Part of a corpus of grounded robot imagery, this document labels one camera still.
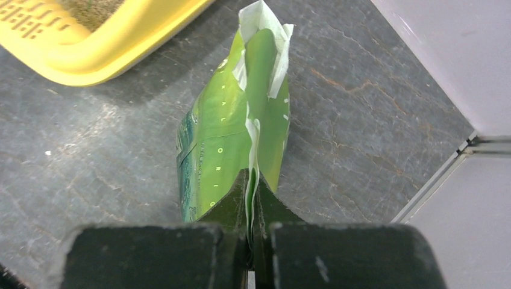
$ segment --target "green snack bag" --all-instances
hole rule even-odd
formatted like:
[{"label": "green snack bag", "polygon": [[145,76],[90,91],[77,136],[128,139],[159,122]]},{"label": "green snack bag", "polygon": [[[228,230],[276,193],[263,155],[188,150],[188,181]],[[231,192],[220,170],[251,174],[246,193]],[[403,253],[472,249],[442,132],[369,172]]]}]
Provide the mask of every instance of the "green snack bag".
[{"label": "green snack bag", "polygon": [[289,134],[286,74],[293,25],[281,25],[263,1],[240,10],[239,20],[229,55],[178,131],[185,222],[198,220],[222,199],[242,169],[250,171],[245,190],[247,228],[253,224],[260,173],[277,191]]}]

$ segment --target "stone surface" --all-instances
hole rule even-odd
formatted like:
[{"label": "stone surface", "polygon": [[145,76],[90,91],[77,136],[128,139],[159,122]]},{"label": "stone surface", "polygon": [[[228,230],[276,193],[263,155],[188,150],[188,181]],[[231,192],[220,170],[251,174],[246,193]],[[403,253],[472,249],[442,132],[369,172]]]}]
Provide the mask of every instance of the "stone surface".
[{"label": "stone surface", "polygon": [[[218,0],[96,87],[0,48],[0,263],[37,288],[77,225],[180,221],[177,126],[249,3]],[[389,221],[471,127],[369,0],[267,3],[297,25],[279,197],[308,221]]]}]

